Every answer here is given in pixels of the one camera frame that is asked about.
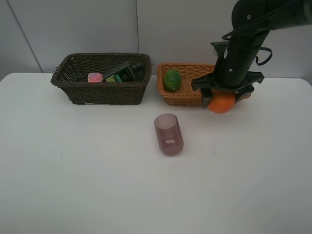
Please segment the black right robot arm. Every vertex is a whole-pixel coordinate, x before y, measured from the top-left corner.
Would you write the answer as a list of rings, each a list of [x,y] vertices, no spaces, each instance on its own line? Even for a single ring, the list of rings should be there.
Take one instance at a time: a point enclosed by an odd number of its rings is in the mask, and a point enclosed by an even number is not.
[[[262,47],[272,30],[309,25],[312,22],[310,0],[239,0],[232,10],[233,30],[222,41],[211,45],[217,52],[214,71],[192,81],[192,89],[200,90],[203,108],[213,100],[213,91],[233,93],[235,102],[254,91],[253,84],[261,83],[261,72],[251,72],[251,64],[262,66],[272,54],[259,62],[257,53],[272,52]]]

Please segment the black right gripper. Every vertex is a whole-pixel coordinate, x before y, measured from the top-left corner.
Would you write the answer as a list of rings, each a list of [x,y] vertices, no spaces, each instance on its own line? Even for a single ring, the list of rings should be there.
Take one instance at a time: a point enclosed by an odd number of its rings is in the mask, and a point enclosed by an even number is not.
[[[201,89],[202,107],[206,109],[213,99],[212,90],[235,92],[235,102],[248,99],[254,89],[245,89],[255,82],[261,83],[264,76],[261,72],[250,71],[226,71],[223,76],[212,72],[200,78],[192,80],[191,86],[194,91]]]

